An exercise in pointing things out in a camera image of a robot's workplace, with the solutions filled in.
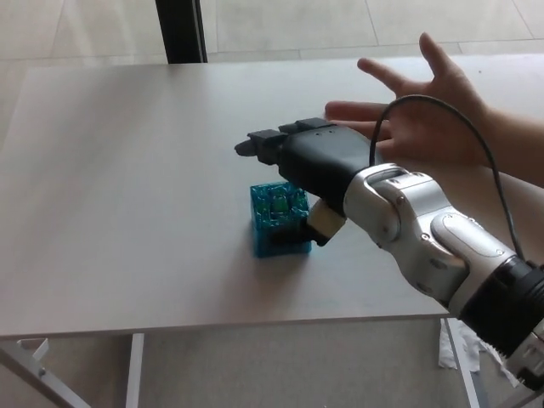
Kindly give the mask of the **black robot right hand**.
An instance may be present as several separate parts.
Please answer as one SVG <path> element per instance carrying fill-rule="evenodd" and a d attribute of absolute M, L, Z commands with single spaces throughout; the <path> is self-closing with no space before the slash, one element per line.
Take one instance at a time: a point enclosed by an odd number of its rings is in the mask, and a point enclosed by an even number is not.
<path fill-rule="evenodd" d="M 314 241 L 323 247 L 345 224 L 344 196 L 354 176 L 368 166 L 367 139 L 348 127 L 309 118 L 249 133 L 235 146 L 238 156 L 255 156 L 318 201 L 300 221 L 271 234 L 271 244 Z"/>

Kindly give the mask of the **bare person hand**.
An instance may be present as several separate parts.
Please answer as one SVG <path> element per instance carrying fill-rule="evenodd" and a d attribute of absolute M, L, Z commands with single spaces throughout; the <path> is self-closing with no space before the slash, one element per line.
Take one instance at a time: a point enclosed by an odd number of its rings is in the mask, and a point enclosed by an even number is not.
<path fill-rule="evenodd" d="M 493 139 L 491 108 L 477 94 L 462 69 L 427 33 L 420 36 L 419 47 L 433 73 L 429 82 L 411 80 L 373 59 L 361 58 L 357 66 L 398 99 L 421 94 L 453 106 L 490 144 Z M 387 107 L 372 102 L 330 101 L 325 107 L 325 117 L 369 139 Z M 377 153 L 388 162 L 407 159 L 469 166 L 489 164 L 480 142 L 456 115 L 430 101 L 413 99 L 397 104 L 385 115 L 377 136 Z"/>

